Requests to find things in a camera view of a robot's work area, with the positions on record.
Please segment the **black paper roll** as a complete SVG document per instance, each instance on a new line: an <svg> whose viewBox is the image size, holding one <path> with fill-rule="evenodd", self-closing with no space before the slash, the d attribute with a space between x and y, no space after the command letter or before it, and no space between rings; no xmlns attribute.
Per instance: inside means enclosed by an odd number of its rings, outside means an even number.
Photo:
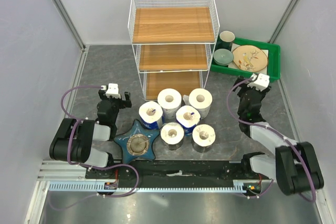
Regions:
<svg viewBox="0 0 336 224"><path fill-rule="evenodd" d="M175 151L183 145L184 130L179 123L167 123L161 128L160 137L168 150Z"/></svg>
<svg viewBox="0 0 336 224"><path fill-rule="evenodd" d="M215 130L210 125L200 124L192 132L192 147L199 153L208 152L215 140Z"/></svg>

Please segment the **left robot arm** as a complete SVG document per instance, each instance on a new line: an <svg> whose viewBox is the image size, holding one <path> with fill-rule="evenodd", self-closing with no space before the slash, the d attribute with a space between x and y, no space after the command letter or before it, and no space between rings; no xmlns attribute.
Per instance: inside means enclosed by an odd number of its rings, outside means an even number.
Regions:
<svg viewBox="0 0 336 224"><path fill-rule="evenodd" d="M99 175L111 178L115 173L113 156L94 149L92 142L113 141L119 111L132 107L131 94L126 91L123 99L118 91L110 92L107 87L102 87L98 95L97 118L88 120L69 116L63 119L50 145L49 156L56 161L96 166Z"/></svg>

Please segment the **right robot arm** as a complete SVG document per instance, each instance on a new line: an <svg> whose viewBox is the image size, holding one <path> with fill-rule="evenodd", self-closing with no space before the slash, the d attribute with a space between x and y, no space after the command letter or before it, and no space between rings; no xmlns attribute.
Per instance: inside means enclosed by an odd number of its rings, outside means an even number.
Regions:
<svg viewBox="0 0 336 224"><path fill-rule="evenodd" d="M286 137L261 116L261 102L271 90L269 84L268 75L254 73L250 78L238 77L230 90L238 92L239 105L233 118L240 130L274 155L246 154L240 172L248 179L265 175L276 181L284 195L298 194L315 202L317 190L324 187L324 178L313 145Z"/></svg>

